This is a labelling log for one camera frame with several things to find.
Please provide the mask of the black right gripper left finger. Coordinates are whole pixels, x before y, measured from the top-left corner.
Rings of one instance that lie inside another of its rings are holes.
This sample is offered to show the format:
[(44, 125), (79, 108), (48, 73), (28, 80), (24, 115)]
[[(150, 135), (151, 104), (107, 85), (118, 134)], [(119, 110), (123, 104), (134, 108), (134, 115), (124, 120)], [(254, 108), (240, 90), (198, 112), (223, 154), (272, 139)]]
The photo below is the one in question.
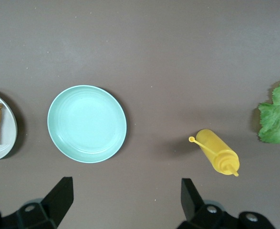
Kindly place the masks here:
[(30, 201), (1, 220), (2, 229), (56, 229), (73, 203), (73, 178), (63, 177), (41, 200)]

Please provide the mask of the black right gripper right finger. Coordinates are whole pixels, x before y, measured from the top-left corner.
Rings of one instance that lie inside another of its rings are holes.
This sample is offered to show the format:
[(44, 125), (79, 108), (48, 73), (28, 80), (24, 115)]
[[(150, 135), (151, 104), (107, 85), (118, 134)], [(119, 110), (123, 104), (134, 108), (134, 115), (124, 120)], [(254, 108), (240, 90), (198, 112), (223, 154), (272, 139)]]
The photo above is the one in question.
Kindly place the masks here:
[(238, 219), (214, 204), (205, 204), (189, 178), (181, 180), (181, 205), (186, 220), (179, 229), (237, 229)]

